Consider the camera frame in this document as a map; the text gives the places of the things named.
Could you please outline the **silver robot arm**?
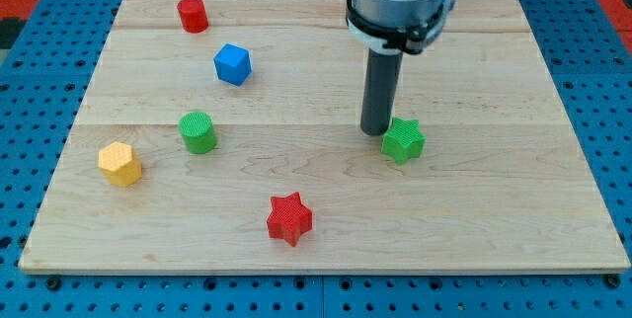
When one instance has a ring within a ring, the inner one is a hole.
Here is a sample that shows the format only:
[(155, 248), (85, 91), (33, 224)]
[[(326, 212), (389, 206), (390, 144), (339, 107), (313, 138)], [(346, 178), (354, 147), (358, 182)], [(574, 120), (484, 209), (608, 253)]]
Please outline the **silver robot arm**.
[(352, 36), (383, 55), (416, 55), (440, 35), (455, 0), (346, 0)]

